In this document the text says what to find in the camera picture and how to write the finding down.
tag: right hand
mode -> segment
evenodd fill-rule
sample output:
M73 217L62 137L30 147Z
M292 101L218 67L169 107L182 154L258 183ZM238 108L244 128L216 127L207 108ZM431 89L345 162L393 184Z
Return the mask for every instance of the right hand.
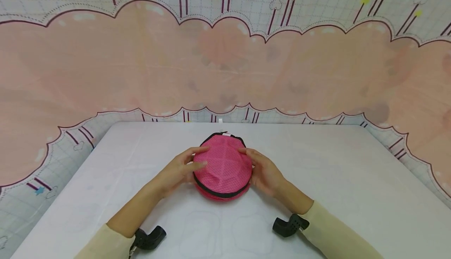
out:
M255 149L238 149L241 154L251 158L254 166L250 183L268 196L276 197L287 181L277 169L276 164Z

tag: left hand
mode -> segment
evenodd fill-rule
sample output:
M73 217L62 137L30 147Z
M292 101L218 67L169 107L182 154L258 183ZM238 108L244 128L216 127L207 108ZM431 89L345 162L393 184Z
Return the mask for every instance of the left hand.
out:
M209 147L191 147L177 155L152 179L157 187L160 197L168 197L181 184L193 182L193 172L207 166L207 162L193 162L194 154L206 152Z

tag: yellow star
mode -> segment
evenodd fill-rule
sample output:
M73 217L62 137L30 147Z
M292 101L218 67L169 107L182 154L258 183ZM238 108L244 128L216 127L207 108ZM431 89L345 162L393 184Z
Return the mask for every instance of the yellow star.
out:
M422 10L417 10L414 14L416 17L420 17L422 15Z
M361 4L367 4L367 3L369 3L369 0L360 0L360 3Z

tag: black trim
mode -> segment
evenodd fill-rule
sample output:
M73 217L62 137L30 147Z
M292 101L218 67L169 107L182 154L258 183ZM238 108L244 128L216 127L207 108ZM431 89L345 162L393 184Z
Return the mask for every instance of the black trim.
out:
M202 146L205 142L207 142L210 138L212 138L212 137L214 137L214 136L216 136L216 135L222 135L222 134L224 134L224 133L225 133L225 132L215 132L215 133L211 134L206 140L204 140L204 142L201 144L201 146ZM246 145L244 144L244 141L243 141L242 138L240 138L240 137L235 137L235 136L232 135L232 134L231 134L230 136L233 137L233 138L239 139L239 140L241 141L241 143L243 144L243 146L246 147ZM200 188L202 188L202 190L206 191L207 193L211 194L212 196L216 196L216 197L220 197L220 198L232 198L232 197L234 197L234 196L237 196L238 194L240 194L241 192L243 192L243 191L249 186L249 181L250 181L250 179L249 179L249 181L247 182L247 184L246 184L244 187L240 188L238 191L231 192L231 193L219 193L219 192L216 192L216 191L213 191L213 190L209 189L209 188L206 187L203 183L201 183L201 182L199 181L199 179L196 177L196 174L195 174L194 172L193 172L193 176L194 176L194 179L195 179L196 183L198 184L198 186L199 186Z

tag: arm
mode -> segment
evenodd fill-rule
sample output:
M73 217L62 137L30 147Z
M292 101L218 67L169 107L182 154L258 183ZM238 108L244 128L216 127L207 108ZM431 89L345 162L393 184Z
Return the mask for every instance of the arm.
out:
M310 224L303 234L328 259L382 258L365 239L288 182L269 158L253 149L239 151L248 155L255 166L251 183L308 220Z
M98 230L75 258L127 259L136 230L161 199L170 196L182 183L192 182L192 172L206 165L192 162L193 154L207 150L208 147L192 147L177 155Z

